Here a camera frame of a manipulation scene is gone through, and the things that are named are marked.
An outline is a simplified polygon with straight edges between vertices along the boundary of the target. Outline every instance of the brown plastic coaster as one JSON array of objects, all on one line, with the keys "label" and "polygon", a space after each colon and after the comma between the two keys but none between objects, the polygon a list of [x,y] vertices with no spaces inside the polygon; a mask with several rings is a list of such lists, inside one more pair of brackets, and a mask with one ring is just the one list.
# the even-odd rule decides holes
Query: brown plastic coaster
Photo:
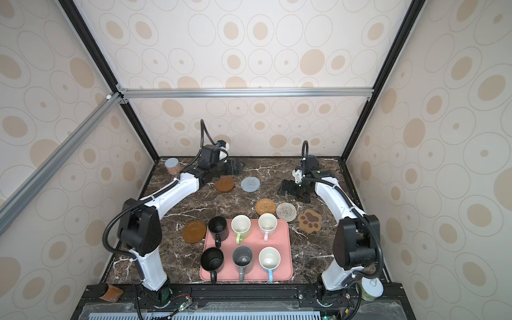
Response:
[{"label": "brown plastic coaster", "polygon": [[320,231],[322,228],[322,216],[311,209],[307,209],[298,216],[298,227],[306,233]]},{"label": "brown plastic coaster", "polygon": [[215,189],[218,192],[230,192],[234,188],[234,180],[232,177],[220,178],[215,182]]},{"label": "brown plastic coaster", "polygon": [[188,243],[197,243],[206,235],[206,226],[199,220],[190,221],[183,227],[181,236]]}]

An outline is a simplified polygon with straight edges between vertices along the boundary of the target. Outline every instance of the brown round coaster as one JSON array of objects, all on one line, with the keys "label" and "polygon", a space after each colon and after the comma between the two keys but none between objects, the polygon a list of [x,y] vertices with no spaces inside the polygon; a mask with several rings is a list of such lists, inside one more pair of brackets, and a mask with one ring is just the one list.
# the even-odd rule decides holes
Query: brown round coaster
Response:
[{"label": "brown round coaster", "polygon": [[215,182],[215,189],[218,192],[230,192],[234,188],[234,180],[232,177],[220,178]]},{"label": "brown round coaster", "polygon": [[190,221],[183,227],[181,236],[188,243],[197,243],[206,235],[206,226],[199,220]]},{"label": "brown round coaster", "polygon": [[258,215],[262,214],[274,214],[275,213],[275,202],[270,199],[261,199],[256,203],[256,213]]}]

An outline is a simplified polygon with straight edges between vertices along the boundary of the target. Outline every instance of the black mug handle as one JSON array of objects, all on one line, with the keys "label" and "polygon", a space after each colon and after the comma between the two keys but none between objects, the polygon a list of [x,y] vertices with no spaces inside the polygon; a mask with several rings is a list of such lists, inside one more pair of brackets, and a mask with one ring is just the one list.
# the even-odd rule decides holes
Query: black mug handle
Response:
[{"label": "black mug handle", "polygon": [[220,233],[215,233],[215,246],[217,248],[221,247],[221,234]]},{"label": "black mug handle", "polygon": [[216,271],[210,271],[210,281],[212,284],[215,284],[215,282],[217,282],[217,272]]}]

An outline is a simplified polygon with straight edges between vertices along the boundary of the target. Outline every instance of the mug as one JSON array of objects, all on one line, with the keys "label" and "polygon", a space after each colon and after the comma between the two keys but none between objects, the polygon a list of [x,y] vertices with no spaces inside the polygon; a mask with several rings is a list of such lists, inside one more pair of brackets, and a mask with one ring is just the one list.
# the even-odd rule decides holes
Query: mug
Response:
[{"label": "mug", "polygon": [[262,214],[258,219],[258,225],[263,233],[263,240],[268,241],[268,237],[273,235],[278,227],[278,220],[273,214]]},{"label": "mug", "polygon": [[231,229],[237,234],[237,244],[241,244],[249,236],[251,220],[248,216],[238,215],[231,221]]},{"label": "mug", "polygon": [[248,246],[240,246],[233,252],[233,262],[238,268],[238,280],[242,282],[245,274],[252,270],[252,250]]},{"label": "mug", "polygon": [[229,236],[229,229],[227,227],[227,221],[223,217],[213,217],[208,221],[208,230],[215,239],[215,246],[221,247],[221,242],[226,240]]},{"label": "mug", "polygon": [[263,248],[260,252],[260,265],[268,272],[268,281],[273,282],[274,277],[272,272],[275,271],[279,267],[279,263],[281,263],[281,255],[279,251],[277,251],[274,247],[266,247]]},{"label": "mug", "polygon": [[224,254],[219,248],[208,248],[201,255],[201,267],[210,272],[211,283],[217,281],[217,273],[224,268]]}]

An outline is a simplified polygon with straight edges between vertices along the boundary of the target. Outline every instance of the brown marble surface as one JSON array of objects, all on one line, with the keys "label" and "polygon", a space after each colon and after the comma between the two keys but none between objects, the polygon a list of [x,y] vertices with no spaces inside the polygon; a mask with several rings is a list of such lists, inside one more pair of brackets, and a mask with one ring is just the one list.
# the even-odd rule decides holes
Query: brown marble surface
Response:
[{"label": "brown marble surface", "polygon": [[[291,172],[299,164],[299,159],[237,158],[237,160],[244,163],[244,170],[241,175],[233,176],[236,185],[231,192],[222,194],[215,189],[213,183],[209,183],[178,203],[160,221],[163,233],[160,256],[163,269],[171,283],[205,282],[199,277],[199,259],[203,252],[204,240],[196,244],[186,243],[181,237],[182,228],[186,223],[200,220],[207,224],[208,220],[215,216],[232,219],[239,214],[257,219],[259,215],[256,213],[254,205],[263,198],[270,198],[276,204],[290,202],[295,205],[298,214],[304,212],[305,209],[312,209],[322,215],[322,229],[312,234],[300,230],[297,219],[288,223],[293,277],[281,283],[305,283],[307,281],[303,277],[304,274],[315,282],[316,276],[324,271],[333,260],[332,242],[337,224],[332,213],[320,198],[312,198],[310,204],[305,204],[297,202],[291,197],[286,199],[277,194],[278,186],[283,179],[293,179]],[[186,164],[190,158],[180,158],[180,161]],[[347,191],[337,158],[320,158],[319,161],[322,168],[329,169],[336,175],[342,189]],[[164,160],[160,160],[151,177],[145,196],[159,190],[174,178],[167,172],[163,162]],[[261,182],[260,189],[253,193],[247,193],[240,187],[241,181],[250,176],[257,177]],[[116,257],[106,281],[124,284],[138,279],[135,265],[130,263],[126,257]]]}]

